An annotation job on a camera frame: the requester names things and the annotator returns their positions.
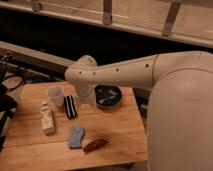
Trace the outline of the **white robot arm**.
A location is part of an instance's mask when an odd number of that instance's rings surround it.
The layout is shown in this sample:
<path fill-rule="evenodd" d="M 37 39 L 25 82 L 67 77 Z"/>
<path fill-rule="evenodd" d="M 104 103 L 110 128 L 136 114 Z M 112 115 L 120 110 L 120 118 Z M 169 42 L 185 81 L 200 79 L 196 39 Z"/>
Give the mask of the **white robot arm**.
<path fill-rule="evenodd" d="M 96 84 L 149 89 L 149 171 L 213 171 L 213 53 L 163 53 L 102 66 L 83 56 L 65 79 L 80 96 Z"/>

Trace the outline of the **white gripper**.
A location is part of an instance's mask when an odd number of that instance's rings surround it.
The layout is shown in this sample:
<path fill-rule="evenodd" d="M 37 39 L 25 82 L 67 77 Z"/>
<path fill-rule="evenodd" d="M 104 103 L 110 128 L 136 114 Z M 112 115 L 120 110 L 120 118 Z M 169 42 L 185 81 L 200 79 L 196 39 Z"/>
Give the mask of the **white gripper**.
<path fill-rule="evenodd" d="M 78 85 L 75 88 L 77 101 L 80 104 L 95 104 L 95 90 L 93 85 Z"/>

